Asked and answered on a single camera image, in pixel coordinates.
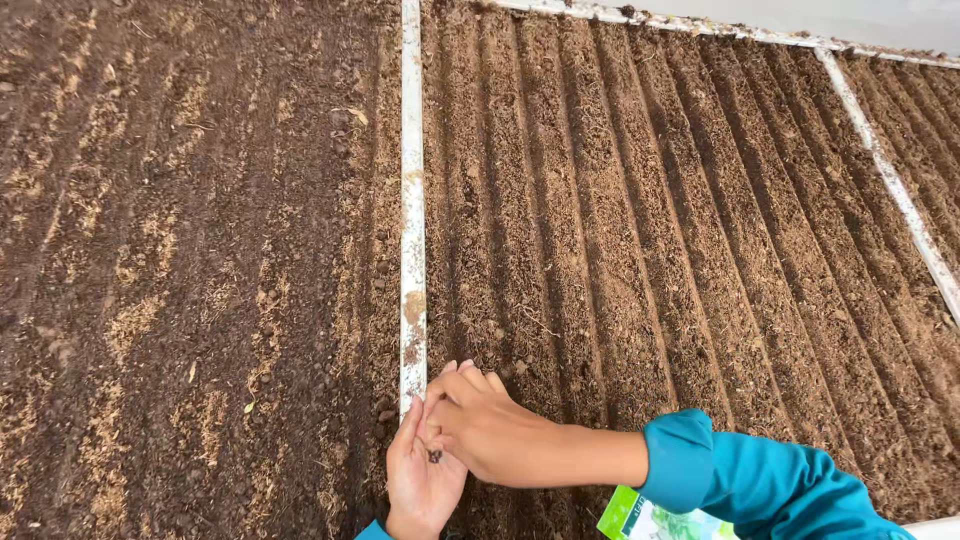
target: soil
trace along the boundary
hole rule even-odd
[[[425,0],[431,375],[960,512],[960,334],[810,51]],[[0,8],[0,536],[351,538],[396,430],[399,7]],[[951,262],[960,76],[842,60]],[[445,537],[598,537],[475,479]]]

